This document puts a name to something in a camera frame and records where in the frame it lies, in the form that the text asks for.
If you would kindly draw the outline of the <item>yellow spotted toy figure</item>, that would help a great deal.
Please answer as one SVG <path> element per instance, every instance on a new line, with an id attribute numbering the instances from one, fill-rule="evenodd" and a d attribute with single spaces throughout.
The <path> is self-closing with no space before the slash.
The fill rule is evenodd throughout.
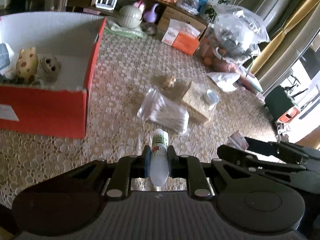
<path id="1" fill-rule="evenodd" d="M 25 84 L 31 84 L 37 73 L 38 57 L 36 48 L 21 49 L 16 63 L 16 74 Z"/>

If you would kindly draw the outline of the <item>green folded cloth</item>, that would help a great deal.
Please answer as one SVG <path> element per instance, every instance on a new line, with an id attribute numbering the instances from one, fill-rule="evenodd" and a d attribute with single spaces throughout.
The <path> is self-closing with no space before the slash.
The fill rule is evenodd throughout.
<path id="1" fill-rule="evenodd" d="M 114 22 L 112 18 L 106 19 L 105 33 L 127 37 L 132 40 L 135 40 L 137 38 L 146 39 L 147 37 L 146 33 L 142 31 L 140 26 L 133 29 L 121 27 L 119 24 Z"/>

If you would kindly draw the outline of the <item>purple gourd vase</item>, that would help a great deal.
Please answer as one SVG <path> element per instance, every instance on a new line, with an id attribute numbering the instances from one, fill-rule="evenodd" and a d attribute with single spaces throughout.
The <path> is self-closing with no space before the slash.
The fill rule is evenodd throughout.
<path id="1" fill-rule="evenodd" d="M 157 20 L 157 14 L 155 12 L 155 9 L 156 7 L 158 6 L 159 4 L 158 3 L 155 3 L 151 10 L 147 11 L 144 13 L 143 15 L 143 19 L 145 22 L 148 22 L 148 23 L 155 23 L 155 21 Z"/>

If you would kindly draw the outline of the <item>orange white tissue box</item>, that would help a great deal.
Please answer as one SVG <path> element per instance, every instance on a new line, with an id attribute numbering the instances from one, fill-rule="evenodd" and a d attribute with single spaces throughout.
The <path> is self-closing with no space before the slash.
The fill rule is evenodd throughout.
<path id="1" fill-rule="evenodd" d="M 200 44 L 198 38 L 200 33 L 188 23 L 171 19 L 162 42 L 187 55 L 193 55 Z"/>

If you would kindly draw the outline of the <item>pink toy appliance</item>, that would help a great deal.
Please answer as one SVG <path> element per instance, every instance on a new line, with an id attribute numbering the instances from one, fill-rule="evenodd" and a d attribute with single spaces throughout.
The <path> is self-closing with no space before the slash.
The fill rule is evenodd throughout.
<path id="1" fill-rule="evenodd" d="M 133 3 L 133 6 L 137 7 L 142 13 L 144 12 L 146 7 L 143 0 L 136 1 L 135 3 Z"/>

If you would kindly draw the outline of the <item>green ceramic lidded bowl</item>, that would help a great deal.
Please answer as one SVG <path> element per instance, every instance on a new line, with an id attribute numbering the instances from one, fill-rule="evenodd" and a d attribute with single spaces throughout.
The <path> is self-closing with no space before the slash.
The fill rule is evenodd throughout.
<path id="1" fill-rule="evenodd" d="M 126 5 L 118 12 L 117 22 L 124 28 L 136 28 L 142 22 L 142 12 L 133 5 Z"/>

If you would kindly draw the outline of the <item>white paper bag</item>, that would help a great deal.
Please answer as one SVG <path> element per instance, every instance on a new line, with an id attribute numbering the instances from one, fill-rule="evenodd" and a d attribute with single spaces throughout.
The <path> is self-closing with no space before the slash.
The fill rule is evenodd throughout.
<path id="1" fill-rule="evenodd" d="M 238 73 L 211 72 L 207 76 L 225 93 L 236 91 L 234 83 L 240 79 Z"/>

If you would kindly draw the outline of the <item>large clear plastic bag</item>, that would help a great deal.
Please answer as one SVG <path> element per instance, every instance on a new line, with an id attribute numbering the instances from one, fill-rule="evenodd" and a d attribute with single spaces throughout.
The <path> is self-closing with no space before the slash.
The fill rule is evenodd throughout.
<path id="1" fill-rule="evenodd" d="M 216 17 L 209 36 L 218 57 L 242 64 L 260 54 L 258 44 L 270 42 L 263 19 L 250 10 L 232 4 L 214 6 Z"/>

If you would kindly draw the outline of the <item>dark green chair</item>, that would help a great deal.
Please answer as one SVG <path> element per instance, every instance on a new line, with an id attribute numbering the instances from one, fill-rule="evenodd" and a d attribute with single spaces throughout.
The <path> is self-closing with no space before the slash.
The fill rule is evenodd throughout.
<path id="1" fill-rule="evenodd" d="M 276 122 L 282 115 L 284 115 L 294 106 L 295 104 L 281 86 L 275 87 L 265 97 L 265 107 L 267 107 L 271 113 L 273 122 Z"/>

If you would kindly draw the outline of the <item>brown paper packet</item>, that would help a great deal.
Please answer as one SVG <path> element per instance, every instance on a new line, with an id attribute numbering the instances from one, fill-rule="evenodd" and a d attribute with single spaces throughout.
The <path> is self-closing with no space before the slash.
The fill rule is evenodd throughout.
<path id="1" fill-rule="evenodd" d="M 181 104 L 187 107 L 190 117 L 202 125 L 209 125 L 217 106 L 205 101 L 204 93 L 208 89 L 204 84 L 191 81 L 181 97 Z"/>

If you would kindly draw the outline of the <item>white glue bottle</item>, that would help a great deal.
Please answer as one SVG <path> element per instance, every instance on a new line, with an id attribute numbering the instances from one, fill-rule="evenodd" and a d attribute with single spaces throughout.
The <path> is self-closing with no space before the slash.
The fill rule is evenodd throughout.
<path id="1" fill-rule="evenodd" d="M 169 176 L 168 144 L 168 133 L 160 128 L 154 130 L 151 144 L 150 179 L 156 187 L 163 187 Z"/>

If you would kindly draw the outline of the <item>cotton swab bag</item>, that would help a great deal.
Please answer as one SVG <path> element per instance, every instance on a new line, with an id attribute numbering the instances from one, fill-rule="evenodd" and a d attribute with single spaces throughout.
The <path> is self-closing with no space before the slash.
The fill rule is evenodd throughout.
<path id="1" fill-rule="evenodd" d="M 188 129 L 189 113 L 182 105 L 171 101 L 158 90 L 150 88 L 140 105 L 137 117 L 184 134 Z"/>

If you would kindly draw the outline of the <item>red white cardboard box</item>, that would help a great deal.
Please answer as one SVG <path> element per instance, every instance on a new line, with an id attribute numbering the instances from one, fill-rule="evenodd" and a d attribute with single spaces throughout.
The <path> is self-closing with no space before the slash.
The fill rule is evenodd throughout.
<path id="1" fill-rule="evenodd" d="M 1 128 L 83 138 L 106 18 L 74 12 L 1 17 Z"/>

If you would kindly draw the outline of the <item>white router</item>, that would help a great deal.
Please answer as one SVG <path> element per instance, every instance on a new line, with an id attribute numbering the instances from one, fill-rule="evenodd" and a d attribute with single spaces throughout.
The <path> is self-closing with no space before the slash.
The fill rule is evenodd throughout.
<path id="1" fill-rule="evenodd" d="M 118 0 L 95 0 L 95 7 L 103 10 L 114 10 Z"/>

